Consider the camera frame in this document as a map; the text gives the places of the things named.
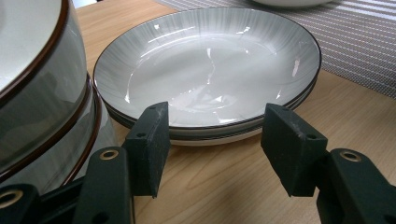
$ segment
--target bowl rim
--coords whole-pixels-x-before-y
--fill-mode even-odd
[[[96,139],[98,137],[101,123],[102,123],[102,102],[101,98],[99,96],[99,93],[96,88],[93,87],[92,83],[92,98],[93,98],[93,103],[94,103],[94,124],[91,132],[91,137],[87,142],[87,145],[85,146],[84,150],[82,151],[80,157],[78,158],[76,164],[72,168],[72,170],[69,172],[69,174],[66,176],[64,181],[62,182],[61,186],[65,186],[72,182],[76,175],[78,174],[79,170],[81,167],[84,165],[85,161],[88,159],[90,156],[90,153],[93,149],[93,145],[96,142]]]
[[[287,106],[287,105],[289,105],[289,104],[295,102],[295,101],[296,101],[297,99],[299,99],[302,95],[304,95],[307,91],[309,91],[309,89],[311,88],[311,86],[312,86],[312,87],[315,86],[316,80],[318,79],[318,74],[319,74],[320,69],[321,69],[321,64],[322,64],[322,52],[321,52],[321,48],[320,48],[320,45],[319,45],[317,39],[312,35],[312,33],[311,33],[310,31],[308,31],[308,30],[307,30],[304,26],[302,26],[300,23],[298,23],[297,21],[293,21],[292,19],[287,18],[287,17],[285,17],[285,16],[283,16],[283,15],[279,15],[279,14],[277,14],[277,13],[275,13],[275,12],[268,11],[268,10],[265,10],[265,9],[257,9],[257,8],[250,8],[250,7],[206,7],[206,8],[187,9],[187,10],[182,10],[182,11],[178,11],[178,12],[173,12],[173,13],[170,13],[170,14],[166,14],[166,15],[163,15],[163,16],[160,16],[160,17],[156,17],[156,18],[153,18],[153,19],[151,19],[151,20],[148,20],[148,21],[139,23],[139,24],[137,24],[136,26],[133,26],[133,27],[131,27],[130,29],[128,29],[128,30],[126,30],[125,32],[123,32],[122,34],[118,35],[114,40],[112,40],[112,41],[103,49],[103,51],[100,53],[100,55],[98,56],[98,58],[97,58],[97,60],[96,60],[96,62],[95,62],[95,66],[94,66],[94,68],[93,68],[93,73],[92,73],[92,79],[93,79],[93,85],[94,85],[94,87],[95,87],[95,88],[98,90],[98,92],[99,92],[99,87],[97,86],[97,82],[96,82],[95,75],[96,75],[96,68],[97,68],[97,65],[99,64],[99,61],[100,61],[100,59],[102,58],[102,55],[107,51],[107,49],[110,48],[110,46],[111,46],[114,42],[116,42],[119,38],[121,38],[121,37],[122,37],[123,35],[125,35],[126,33],[130,32],[130,31],[133,30],[134,28],[143,26],[143,25],[145,25],[145,24],[147,24],[147,23],[156,21],[156,20],[161,19],[161,18],[172,17],[173,15],[176,15],[176,14],[191,13],[191,12],[193,12],[193,11],[198,11],[198,10],[203,11],[203,10],[222,9],[222,8],[223,8],[223,9],[251,10],[251,11],[257,11],[257,12],[260,12],[260,13],[268,13],[268,14],[272,14],[272,15],[278,16],[278,17],[280,17],[280,18],[283,18],[283,19],[285,19],[285,20],[287,20],[287,21],[291,21],[291,22],[294,23],[295,25],[297,25],[297,26],[303,28],[303,29],[311,36],[312,40],[314,40],[314,43],[315,43],[316,47],[318,48],[318,69],[317,69],[317,71],[315,72],[315,75],[313,76],[312,80],[310,81],[310,83],[307,84],[307,86],[304,88],[304,90],[301,91],[299,94],[297,94],[297,95],[296,95],[294,98],[292,98],[290,101],[288,101],[287,103],[285,103],[284,106]],[[107,102],[107,101],[105,100],[104,97],[102,97],[102,100],[105,102],[106,107],[108,107],[108,106],[110,105],[110,108],[113,109],[113,110],[115,110],[115,111],[117,111],[119,114],[122,114],[122,115],[124,115],[125,117],[128,117],[128,119],[130,119],[130,120],[132,120],[132,121],[134,121],[134,122],[137,121],[137,118],[132,118],[132,117],[130,117],[130,116],[128,116],[128,115],[125,115],[125,114],[121,113],[119,110],[115,109],[115,107],[112,106],[109,102]],[[256,116],[256,117],[253,117],[253,118],[250,118],[250,119],[244,119],[244,120],[240,120],[240,121],[232,122],[232,123],[227,123],[227,124],[220,124],[220,125],[213,125],[213,126],[205,126],[205,127],[178,127],[178,126],[169,126],[169,128],[170,128],[170,129],[175,129],[175,130],[207,130],[207,129],[218,129],[218,128],[226,128],[226,127],[231,127],[231,126],[234,126],[234,125],[243,124],[243,123],[246,123],[246,122],[253,121],[253,120],[255,120],[255,119],[263,119],[263,114],[262,114],[262,115],[259,115],[259,116]]]
[[[62,139],[77,123],[78,119],[83,114],[87,104],[89,102],[89,96],[92,89],[92,81],[90,76],[87,74],[85,92],[81,103],[79,104],[77,110],[70,117],[70,119],[64,124],[64,126],[58,130],[53,136],[43,142],[40,146],[33,149],[29,154],[25,155],[20,160],[9,165],[4,170],[0,171],[0,183],[6,181],[17,172],[31,164],[38,157],[42,156],[45,152],[50,150],[60,139]]]
[[[73,9],[68,0],[61,0],[61,11],[56,22],[55,28],[42,50],[38,52],[35,58],[24,68],[22,72],[15,76],[2,90],[0,90],[0,109],[14,98],[18,92],[33,80],[42,66],[47,62],[50,56],[59,45],[61,37],[64,34],[64,27],[67,19],[71,16],[70,10]]]

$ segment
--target striped placemat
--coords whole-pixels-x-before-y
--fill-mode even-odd
[[[322,68],[396,99],[396,0],[334,0],[317,7],[266,7],[252,0],[156,0],[176,10],[249,7],[275,12],[309,30]]]

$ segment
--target table surface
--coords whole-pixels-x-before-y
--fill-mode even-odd
[[[106,0],[78,8],[89,73],[117,36],[172,12],[151,0]],[[322,70],[295,111],[329,139],[328,150],[365,154],[396,185],[395,100]],[[114,126],[121,143],[129,130]],[[219,146],[172,146],[158,198],[134,198],[137,223],[319,223],[318,191],[313,198],[290,198],[260,140],[257,134]]]

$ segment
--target plate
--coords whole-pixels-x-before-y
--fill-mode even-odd
[[[127,31],[101,54],[93,77],[109,110],[130,121],[168,102],[171,134],[191,141],[246,132],[267,103],[298,101],[313,87],[320,63],[318,42],[298,23],[214,7]]]
[[[253,0],[272,7],[314,7],[332,0]]]

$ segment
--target stack of plates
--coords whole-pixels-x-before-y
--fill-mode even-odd
[[[205,146],[259,133],[267,103],[298,106],[320,63],[318,42],[296,22],[219,7],[136,26],[104,50],[93,75],[118,122],[131,127],[167,101],[172,143]]]
[[[332,0],[253,0],[271,7],[314,7]]]
[[[87,76],[73,4],[5,0],[1,11],[0,186],[44,193],[83,175],[115,134]]]

